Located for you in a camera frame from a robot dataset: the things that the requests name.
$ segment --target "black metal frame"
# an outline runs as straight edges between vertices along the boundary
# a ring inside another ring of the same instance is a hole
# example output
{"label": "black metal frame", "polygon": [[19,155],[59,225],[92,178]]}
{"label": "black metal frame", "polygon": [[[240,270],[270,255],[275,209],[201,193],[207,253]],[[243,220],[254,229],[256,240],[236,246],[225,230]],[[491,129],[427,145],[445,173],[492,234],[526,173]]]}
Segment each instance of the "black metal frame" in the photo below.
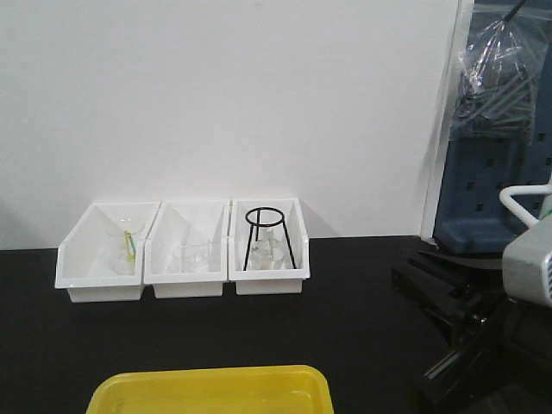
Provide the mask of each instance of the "black metal frame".
{"label": "black metal frame", "polygon": [[[274,211],[280,215],[280,219],[273,223],[261,223],[260,213],[262,211]],[[254,222],[249,218],[249,216],[255,212],[257,213],[257,217],[256,217],[256,221]],[[293,256],[292,244],[290,242],[290,235],[287,233],[287,226],[285,225],[285,215],[281,210],[275,209],[273,207],[257,207],[255,209],[251,209],[246,213],[245,221],[249,223],[250,227],[249,227],[248,249],[246,250],[245,263],[243,264],[244,272],[248,270],[249,253],[251,251],[251,240],[253,239],[253,229],[256,228],[255,241],[257,242],[259,240],[259,228],[262,227],[266,229],[266,228],[276,227],[280,224],[284,228],[285,241],[287,242],[287,247],[290,251],[290,258],[292,259],[293,268],[297,269],[297,266],[295,265],[295,257]]]}

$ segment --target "gray machine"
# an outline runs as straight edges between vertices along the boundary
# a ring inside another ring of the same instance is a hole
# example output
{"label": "gray machine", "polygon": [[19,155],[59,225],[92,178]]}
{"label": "gray machine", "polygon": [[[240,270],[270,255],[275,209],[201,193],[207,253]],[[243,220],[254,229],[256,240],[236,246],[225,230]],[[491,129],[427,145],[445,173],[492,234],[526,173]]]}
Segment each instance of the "gray machine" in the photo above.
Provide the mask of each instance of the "gray machine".
{"label": "gray machine", "polygon": [[552,185],[515,185],[500,193],[504,206],[529,227],[504,251],[504,289],[514,298],[552,307],[552,216],[543,208],[539,221],[512,198],[530,194],[550,195]]}

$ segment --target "storage bin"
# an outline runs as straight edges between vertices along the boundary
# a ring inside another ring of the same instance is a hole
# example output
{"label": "storage bin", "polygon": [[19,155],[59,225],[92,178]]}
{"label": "storage bin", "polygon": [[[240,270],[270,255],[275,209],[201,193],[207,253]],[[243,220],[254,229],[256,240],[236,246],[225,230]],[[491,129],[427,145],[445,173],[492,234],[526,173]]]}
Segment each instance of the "storage bin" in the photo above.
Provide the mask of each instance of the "storage bin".
{"label": "storage bin", "polygon": [[60,244],[55,287],[72,302],[140,299],[144,242],[159,206],[92,203]]}
{"label": "storage bin", "polygon": [[107,379],[86,414],[333,414],[326,379],[307,366],[123,373]]}
{"label": "storage bin", "polygon": [[[249,220],[256,223],[259,218],[263,225],[277,223],[281,215],[273,210],[280,210],[283,214],[283,223],[272,227],[260,227],[259,237],[257,228],[247,221],[246,215],[252,209],[262,209],[260,217],[256,212],[249,214]],[[292,255],[289,253],[285,228],[289,235]],[[273,238],[278,243],[279,257],[268,264],[254,264],[253,246],[246,265],[248,240],[251,243],[257,238]],[[297,198],[235,200],[232,204],[232,217],[229,233],[229,279],[235,282],[238,295],[270,294],[270,293],[300,293],[303,280],[311,276],[309,268],[309,236],[304,227],[303,214]]]}
{"label": "storage bin", "polygon": [[146,242],[144,283],[157,298],[221,296],[229,200],[163,203]]}

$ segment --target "metal rod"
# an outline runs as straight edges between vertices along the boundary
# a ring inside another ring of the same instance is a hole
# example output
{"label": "metal rod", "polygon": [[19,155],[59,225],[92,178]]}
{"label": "metal rod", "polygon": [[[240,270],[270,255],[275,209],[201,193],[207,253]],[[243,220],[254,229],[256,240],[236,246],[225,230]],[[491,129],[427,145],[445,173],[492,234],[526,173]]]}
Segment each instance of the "metal rod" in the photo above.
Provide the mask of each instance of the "metal rod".
{"label": "metal rod", "polygon": [[245,272],[248,269],[248,260],[249,260],[249,250],[251,250],[251,239],[253,238],[253,224],[249,227],[249,238],[248,238],[248,249],[245,253],[245,263],[243,264],[243,271]]}
{"label": "metal rod", "polygon": [[[257,224],[260,224],[260,210],[257,210]],[[255,231],[255,241],[259,241],[259,225],[257,225],[257,229]]]}
{"label": "metal rod", "polygon": [[292,244],[290,243],[290,235],[287,234],[287,226],[285,225],[285,220],[282,222],[282,225],[284,226],[284,234],[285,240],[287,241],[287,247],[290,249],[290,257],[292,258],[293,268],[297,269],[297,266],[295,266],[295,258],[293,257]]}

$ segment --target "white handle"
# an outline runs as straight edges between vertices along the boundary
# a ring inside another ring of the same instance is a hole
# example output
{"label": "white handle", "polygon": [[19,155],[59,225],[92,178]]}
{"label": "white handle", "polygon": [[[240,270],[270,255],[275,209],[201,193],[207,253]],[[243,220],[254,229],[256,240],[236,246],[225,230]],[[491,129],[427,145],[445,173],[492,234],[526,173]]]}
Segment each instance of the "white handle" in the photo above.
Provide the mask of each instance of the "white handle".
{"label": "white handle", "polygon": [[512,196],[525,196],[535,194],[552,194],[552,185],[513,185],[500,192],[500,202],[521,220],[527,227],[533,227],[538,223],[538,218],[524,209]]}

